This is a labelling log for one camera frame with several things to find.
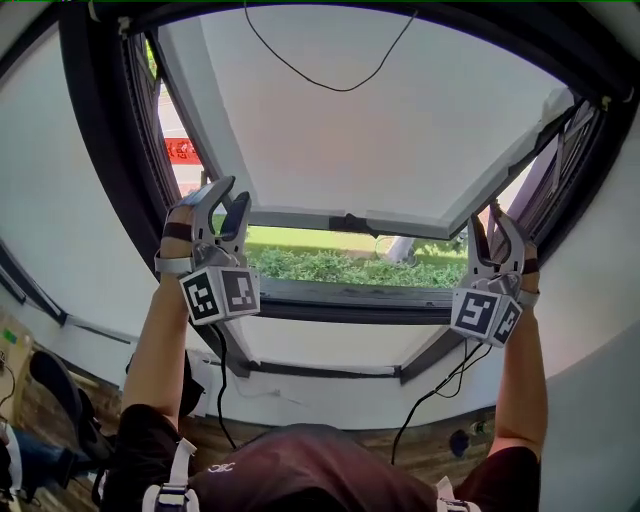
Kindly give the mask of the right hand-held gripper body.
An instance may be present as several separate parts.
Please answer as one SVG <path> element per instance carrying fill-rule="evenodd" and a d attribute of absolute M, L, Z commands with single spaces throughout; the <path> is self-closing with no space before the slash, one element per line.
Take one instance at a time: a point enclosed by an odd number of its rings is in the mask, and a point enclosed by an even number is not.
<path fill-rule="evenodd" d="M 450 328 L 480 343 L 504 347 L 522 314 L 516 295 L 520 283 L 515 273 L 507 273 L 456 288 Z"/>

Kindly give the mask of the person's left forearm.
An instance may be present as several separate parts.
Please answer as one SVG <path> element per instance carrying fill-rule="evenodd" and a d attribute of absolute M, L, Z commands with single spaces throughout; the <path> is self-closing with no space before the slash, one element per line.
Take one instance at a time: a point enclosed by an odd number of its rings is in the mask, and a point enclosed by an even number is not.
<path fill-rule="evenodd" d="M 180 282 L 162 276 L 130 362 L 122 408 L 146 405 L 178 425 L 189 320 Z"/>

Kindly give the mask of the grey framed awning window sash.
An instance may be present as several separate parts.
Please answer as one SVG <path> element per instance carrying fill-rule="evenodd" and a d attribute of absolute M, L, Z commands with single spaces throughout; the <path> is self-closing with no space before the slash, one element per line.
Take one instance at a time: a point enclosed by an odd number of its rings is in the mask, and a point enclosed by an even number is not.
<path fill-rule="evenodd" d="M 160 31 L 221 175 L 263 226 L 448 239 L 575 109 L 561 81 L 493 44 L 327 5 L 249 8 Z"/>

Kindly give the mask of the green hedge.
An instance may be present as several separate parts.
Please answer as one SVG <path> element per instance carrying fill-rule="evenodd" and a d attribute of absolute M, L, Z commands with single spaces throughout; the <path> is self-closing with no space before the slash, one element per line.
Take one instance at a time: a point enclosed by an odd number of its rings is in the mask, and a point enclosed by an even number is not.
<path fill-rule="evenodd" d="M 464 258 L 421 255 L 410 263 L 356 258 L 329 249 L 257 246 L 246 250 L 249 265 L 265 278 L 354 285 L 453 288 L 467 272 Z"/>

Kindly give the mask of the light wooden table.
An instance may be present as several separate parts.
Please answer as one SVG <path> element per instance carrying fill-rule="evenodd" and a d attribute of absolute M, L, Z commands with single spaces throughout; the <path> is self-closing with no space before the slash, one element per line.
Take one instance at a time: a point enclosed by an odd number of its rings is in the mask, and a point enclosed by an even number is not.
<path fill-rule="evenodd" d="M 17 335 L 16 345 L 3 339 L 5 328 Z M 0 306 L 0 421 L 8 421 L 12 426 L 21 423 L 22 398 L 33 345 L 31 331 Z"/>

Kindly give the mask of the black window frame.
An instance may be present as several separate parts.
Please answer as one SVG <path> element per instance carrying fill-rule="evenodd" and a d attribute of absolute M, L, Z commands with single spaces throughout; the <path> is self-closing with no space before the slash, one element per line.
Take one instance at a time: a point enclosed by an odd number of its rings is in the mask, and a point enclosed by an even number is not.
<path fill-rule="evenodd" d="M 619 31 L 605 18 L 610 4 L 586 11 L 626 47 Z M 131 18 L 96 16 L 93 3 L 68 3 L 57 12 L 62 58 L 74 114 L 89 157 L 119 220 L 146 264 L 151 264 L 160 242 L 160 230 L 177 189 L 169 181 L 169 157 L 152 114 L 157 89 L 165 84 L 177 103 L 205 174 L 218 178 L 215 160 L 194 97 L 183 74 L 169 60 L 169 48 L 160 40 L 162 28 L 125 33 Z M 640 101 L 617 103 L 605 97 L 593 103 L 569 87 L 577 103 L 596 111 L 593 126 L 580 146 L 571 172 L 559 191 L 548 198 L 543 180 L 532 189 L 519 214 L 548 259 L 565 241 L 590 207 L 628 136 Z"/>

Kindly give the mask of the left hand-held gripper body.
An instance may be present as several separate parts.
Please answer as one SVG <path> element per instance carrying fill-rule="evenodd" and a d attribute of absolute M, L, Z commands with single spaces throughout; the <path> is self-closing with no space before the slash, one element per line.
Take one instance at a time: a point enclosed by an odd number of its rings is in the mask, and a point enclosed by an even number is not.
<path fill-rule="evenodd" d="M 208 325 L 261 311 L 258 274 L 220 247 L 197 248 L 193 271 L 179 279 L 194 325 Z"/>

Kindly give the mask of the black mesh office chair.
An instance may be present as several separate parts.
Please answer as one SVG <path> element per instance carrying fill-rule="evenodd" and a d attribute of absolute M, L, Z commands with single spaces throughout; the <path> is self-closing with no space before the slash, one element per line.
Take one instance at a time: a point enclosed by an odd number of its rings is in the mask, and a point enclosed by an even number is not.
<path fill-rule="evenodd" d="M 95 504 L 99 504 L 108 474 L 108 463 L 114 452 L 115 438 L 102 433 L 101 423 L 89 396 L 76 385 L 57 356 L 44 351 L 35 352 L 29 363 L 29 372 L 37 383 L 53 395 L 70 420 L 79 449 L 67 449 L 75 452 L 79 461 L 69 482 L 77 478 L 93 477 L 91 497 Z"/>

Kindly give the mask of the red banner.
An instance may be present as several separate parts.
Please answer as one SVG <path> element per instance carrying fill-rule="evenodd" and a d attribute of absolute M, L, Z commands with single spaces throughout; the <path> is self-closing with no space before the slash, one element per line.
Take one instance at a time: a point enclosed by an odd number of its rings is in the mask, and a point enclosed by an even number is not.
<path fill-rule="evenodd" d="M 200 165 L 201 160 L 189 138 L 168 137 L 164 139 L 169 161 L 175 165 Z"/>

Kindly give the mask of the black framed side window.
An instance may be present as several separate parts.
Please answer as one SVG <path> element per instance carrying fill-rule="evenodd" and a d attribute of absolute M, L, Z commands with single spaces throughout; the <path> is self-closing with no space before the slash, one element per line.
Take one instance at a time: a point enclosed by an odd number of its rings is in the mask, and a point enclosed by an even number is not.
<path fill-rule="evenodd" d="M 29 276 L 1 239 L 0 285 L 21 305 L 29 302 L 46 313 L 60 326 L 65 324 L 68 317 L 67 313 Z"/>

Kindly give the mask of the grey tree trunk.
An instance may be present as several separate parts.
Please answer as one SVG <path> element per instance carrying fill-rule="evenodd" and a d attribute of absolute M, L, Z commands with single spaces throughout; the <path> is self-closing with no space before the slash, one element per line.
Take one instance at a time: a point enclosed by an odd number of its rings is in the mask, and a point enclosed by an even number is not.
<path fill-rule="evenodd" d="M 394 237 L 389 249 L 385 253 L 385 259 L 394 264 L 408 261 L 413 254 L 414 242 L 415 239 L 411 237 Z"/>

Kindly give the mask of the person's black t-shirt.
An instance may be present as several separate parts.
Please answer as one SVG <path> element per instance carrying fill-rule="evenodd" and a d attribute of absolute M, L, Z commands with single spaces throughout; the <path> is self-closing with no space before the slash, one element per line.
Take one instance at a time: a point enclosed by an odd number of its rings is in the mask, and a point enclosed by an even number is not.
<path fill-rule="evenodd" d="M 122 414 L 100 512 L 141 512 L 168 481 L 180 435 L 159 412 Z M 453 489 L 480 512 L 539 512 L 541 468 L 526 447 L 482 461 Z M 201 512 L 437 512 L 435 487 L 369 452 L 344 432 L 298 424 L 267 432 L 189 478 Z"/>

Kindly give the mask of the person's right hand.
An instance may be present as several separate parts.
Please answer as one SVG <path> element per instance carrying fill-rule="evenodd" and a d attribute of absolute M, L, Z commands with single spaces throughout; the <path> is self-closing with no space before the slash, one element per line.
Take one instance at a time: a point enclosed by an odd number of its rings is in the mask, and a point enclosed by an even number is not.
<path fill-rule="evenodd" d="M 525 244 L 525 261 L 518 302 L 522 307 L 533 308 L 539 298 L 539 263 L 537 248 L 532 242 Z"/>

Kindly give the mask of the person's right forearm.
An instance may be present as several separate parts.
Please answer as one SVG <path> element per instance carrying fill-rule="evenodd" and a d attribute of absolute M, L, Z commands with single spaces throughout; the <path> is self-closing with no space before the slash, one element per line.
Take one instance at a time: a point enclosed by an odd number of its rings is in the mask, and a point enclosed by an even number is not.
<path fill-rule="evenodd" d="M 548 428 L 548 396 L 534 310 L 523 310 L 504 349 L 491 454 L 524 447 L 541 457 Z"/>

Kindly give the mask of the person's left hand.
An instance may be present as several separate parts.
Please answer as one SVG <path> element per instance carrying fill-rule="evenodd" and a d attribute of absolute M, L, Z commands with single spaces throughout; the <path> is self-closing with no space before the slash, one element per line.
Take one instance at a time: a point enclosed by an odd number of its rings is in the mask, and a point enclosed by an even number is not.
<path fill-rule="evenodd" d="M 165 227 L 162 234 L 161 244 L 157 256 L 163 260 L 184 260 L 184 263 L 164 264 L 164 272 L 160 272 L 162 280 L 168 278 L 182 277 L 192 271 L 192 234 L 193 207 L 180 205 L 172 208 L 165 220 Z M 175 238 L 172 236 L 174 229 L 169 229 L 169 225 L 181 225 L 180 231 L 189 235 L 188 240 Z"/>

